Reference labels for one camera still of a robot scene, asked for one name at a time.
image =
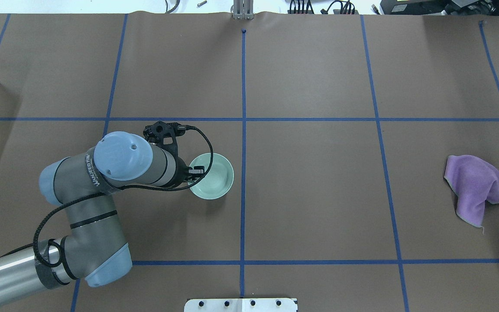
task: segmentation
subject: washcloth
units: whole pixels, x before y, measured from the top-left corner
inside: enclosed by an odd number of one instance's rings
[[[463,221],[481,227],[485,201],[499,204],[499,170],[471,156],[448,156],[444,179],[457,195],[456,214]]]

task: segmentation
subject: blue cap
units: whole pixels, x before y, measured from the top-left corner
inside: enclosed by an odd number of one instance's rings
[[[40,178],[38,179],[38,185],[40,187],[40,192],[42,192],[42,195],[44,195],[45,199],[48,201],[48,203],[55,205],[55,206],[61,206],[62,203],[57,199],[57,196],[55,195],[55,189],[53,188],[53,182],[55,180],[55,174],[57,173],[57,169],[59,169],[59,166],[63,162],[63,160],[67,159],[68,157],[65,157],[61,159],[58,162],[54,162],[53,164],[50,164],[47,166],[45,169],[42,170],[42,173],[40,173]]]
[[[150,144],[136,134],[111,132],[95,146],[95,166],[101,174],[113,180],[134,180],[148,170],[152,161]]]
[[[131,268],[130,249],[128,243],[126,243],[97,269],[86,276],[85,280],[90,287],[107,285],[126,275]]]

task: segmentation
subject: universal robot arm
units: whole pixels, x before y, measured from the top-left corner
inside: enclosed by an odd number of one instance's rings
[[[206,171],[203,166],[190,168],[178,157],[176,137],[187,130],[198,131],[209,144]],[[110,195],[127,188],[188,189],[202,180],[213,161],[212,146],[196,127],[157,122],[146,126],[144,137],[112,132],[87,152],[43,170],[40,190],[60,207],[36,231],[37,247],[32,243],[0,257],[0,306],[75,279],[85,278],[89,286],[98,287],[128,273],[130,251]],[[164,144],[165,138],[172,138],[172,144]],[[192,185],[176,188],[183,182]],[[71,235],[38,242],[45,222],[61,209],[67,213]]]

